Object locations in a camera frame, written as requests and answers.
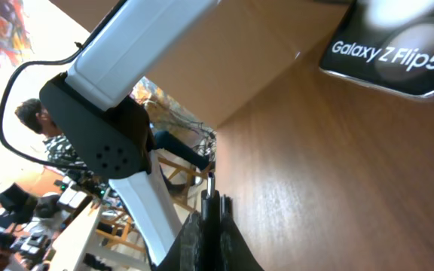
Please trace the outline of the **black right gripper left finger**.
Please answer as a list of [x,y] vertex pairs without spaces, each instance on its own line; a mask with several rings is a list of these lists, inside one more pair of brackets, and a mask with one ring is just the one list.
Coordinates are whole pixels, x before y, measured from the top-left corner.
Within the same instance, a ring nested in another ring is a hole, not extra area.
[[203,269],[203,221],[198,212],[185,220],[157,271],[201,271]]

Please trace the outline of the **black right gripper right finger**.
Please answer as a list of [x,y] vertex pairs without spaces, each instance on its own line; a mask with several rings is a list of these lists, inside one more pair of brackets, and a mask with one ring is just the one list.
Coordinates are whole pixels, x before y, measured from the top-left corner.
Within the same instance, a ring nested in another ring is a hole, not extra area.
[[264,271],[254,258],[232,216],[229,196],[221,197],[220,265],[224,271]]

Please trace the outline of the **black smartphone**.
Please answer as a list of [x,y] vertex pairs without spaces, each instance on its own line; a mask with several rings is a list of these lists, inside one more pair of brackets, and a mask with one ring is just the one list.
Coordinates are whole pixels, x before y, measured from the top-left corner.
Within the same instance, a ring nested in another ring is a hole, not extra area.
[[434,0],[355,0],[319,68],[412,98],[434,96]]

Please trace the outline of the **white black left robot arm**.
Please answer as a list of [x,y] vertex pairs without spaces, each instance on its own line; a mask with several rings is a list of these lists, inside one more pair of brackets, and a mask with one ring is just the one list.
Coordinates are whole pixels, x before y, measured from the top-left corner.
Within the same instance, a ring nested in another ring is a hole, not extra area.
[[149,116],[130,94],[214,6],[214,0],[118,2],[69,70],[50,79],[39,94],[89,170],[118,193],[158,270],[182,269],[182,223],[164,184]]

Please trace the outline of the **wooden chair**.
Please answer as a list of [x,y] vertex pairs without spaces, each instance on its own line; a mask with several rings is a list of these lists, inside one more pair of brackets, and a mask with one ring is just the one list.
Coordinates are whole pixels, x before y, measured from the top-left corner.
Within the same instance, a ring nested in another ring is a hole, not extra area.
[[151,152],[151,172],[137,172],[123,179],[110,179],[127,213],[135,222],[155,262],[165,258],[182,228],[174,201],[164,183],[160,164],[178,165]]

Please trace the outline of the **cluttered white side table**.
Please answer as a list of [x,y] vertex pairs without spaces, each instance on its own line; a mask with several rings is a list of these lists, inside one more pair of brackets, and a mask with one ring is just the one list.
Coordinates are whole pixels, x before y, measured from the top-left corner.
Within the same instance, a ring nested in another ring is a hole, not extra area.
[[88,205],[52,243],[49,269],[82,270],[84,256],[92,254],[125,270],[149,270],[145,245],[128,239],[138,235],[124,209]]

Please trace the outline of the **person in patterned shirt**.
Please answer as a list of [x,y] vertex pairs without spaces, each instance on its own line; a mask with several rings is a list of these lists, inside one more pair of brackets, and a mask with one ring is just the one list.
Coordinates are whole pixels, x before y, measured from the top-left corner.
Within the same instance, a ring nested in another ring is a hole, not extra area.
[[[14,113],[22,125],[43,136],[48,162],[84,180],[150,173],[151,152],[160,149],[182,158],[203,174],[215,168],[210,158],[198,154],[170,132],[153,131],[149,113],[130,98],[107,111],[70,99],[62,108],[44,99],[28,99]],[[170,193],[185,190],[183,184],[163,178]]]

